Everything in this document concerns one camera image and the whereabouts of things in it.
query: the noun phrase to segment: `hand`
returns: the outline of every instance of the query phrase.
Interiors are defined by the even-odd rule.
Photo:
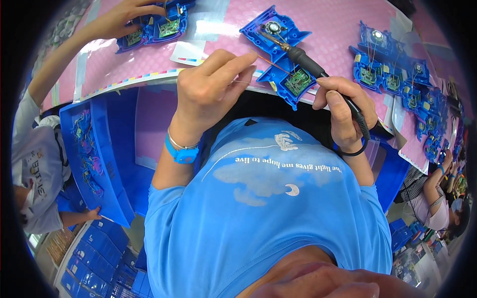
[[[88,211],[87,215],[89,219],[102,219],[103,217],[99,215],[99,211],[101,210],[101,206],[98,206],[96,209]]]
[[[198,142],[237,102],[256,69],[257,53],[237,57],[219,49],[198,67],[184,69],[177,79],[177,110],[171,137],[181,146]]]
[[[374,101],[368,97],[361,87],[343,77],[317,79],[320,88],[316,92],[313,109],[322,109],[328,104],[331,112],[331,135],[333,141],[347,153],[361,149],[363,134],[358,123],[351,118],[351,110],[339,94],[348,95],[361,109],[368,128],[371,129],[378,121]]]
[[[140,24],[125,26],[135,17],[147,14],[166,15],[164,8],[149,5],[155,2],[157,0],[123,0],[107,13],[88,23],[84,29],[92,35],[93,39],[121,38],[141,29]]]
[[[452,152],[449,149],[447,149],[446,156],[444,157],[444,161],[442,162],[442,167],[444,168],[444,171],[446,171],[449,168],[449,166],[452,163],[452,159],[453,159]]]

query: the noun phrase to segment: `white shirt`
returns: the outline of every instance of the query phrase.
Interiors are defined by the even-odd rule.
[[[421,192],[416,198],[412,199],[409,203],[412,204],[414,212],[417,218],[425,223],[424,225],[435,231],[442,230],[449,226],[449,204],[445,198],[445,194],[440,187],[437,187],[437,192],[444,198],[439,203],[439,209],[431,216],[429,210],[429,204],[425,199],[424,192]]]
[[[31,127],[39,113],[27,90],[15,114],[11,145],[13,184],[32,186],[32,201],[26,202],[30,206],[21,211],[28,220],[24,229],[32,234],[63,228],[55,202],[64,180],[60,149],[53,127],[41,123]]]

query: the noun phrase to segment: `silver bracelet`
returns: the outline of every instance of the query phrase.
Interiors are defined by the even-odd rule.
[[[194,149],[194,148],[196,148],[196,147],[199,145],[199,143],[200,143],[200,141],[199,141],[199,143],[195,144],[194,146],[187,146],[187,147],[182,147],[181,145],[178,145],[178,144],[172,139],[171,134],[169,133],[169,127],[167,128],[167,135],[169,136],[169,140],[171,141],[171,143],[174,144],[174,145],[176,145],[177,147],[179,147],[179,148],[182,149],[182,150]]]

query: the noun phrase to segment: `wrist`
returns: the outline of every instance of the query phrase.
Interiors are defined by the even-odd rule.
[[[194,131],[188,129],[184,125],[181,125],[175,117],[172,118],[169,126],[169,136],[182,147],[191,147],[199,143],[200,138],[204,132]],[[172,144],[174,148],[179,150],[180,148]]]
[[[345,153],[355,153],[360,151],[362,147],[363,147],[363,143],[361,142],[361,139],[360,139],[353,144],[342,146],[342,147],[340,146],[340,149],[342,152],[345,152]]]

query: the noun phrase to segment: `wire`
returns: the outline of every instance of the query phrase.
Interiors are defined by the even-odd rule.
[[[278,65],[276,65],[276,64],[273,63],[272,61],[270,61],[270,60],[268,60],[268,59],[266,59],[266,58],[263,58],[263,57],[260,56],[258,53],[257,53],[257,55],[258,55],[259,58],[265,60],[266,62],[270,63],[271,65],[273,65],[273,66],[275,66],[275,67],[277,67],[278,69],[280,69],[280,70],[286,72],[289,76],[291,76],[291,77],[293,76],[291,73],[289,73],[288,71],[286,71],[286,70],[284,70],[283,68],[279,67]]]
[[[377,45],[378,45],[377,43],[374,44],[373,62],[371,62],[371,64],[369,64],[369,66],[370,66],[371,69],[373,69],[374,56],[376,55],[376,46],[377,46]]]

